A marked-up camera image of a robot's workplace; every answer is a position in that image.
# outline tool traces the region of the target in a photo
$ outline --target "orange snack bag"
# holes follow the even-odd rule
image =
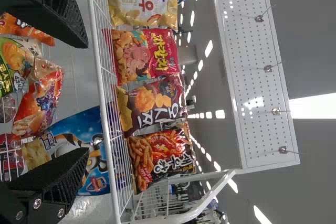
[[[0,34],[12,34],[29,37],[31,39],[38,39],[49,46],[55,46],[54,37],[31,27],[9,13],[4,13],[0,16]]]

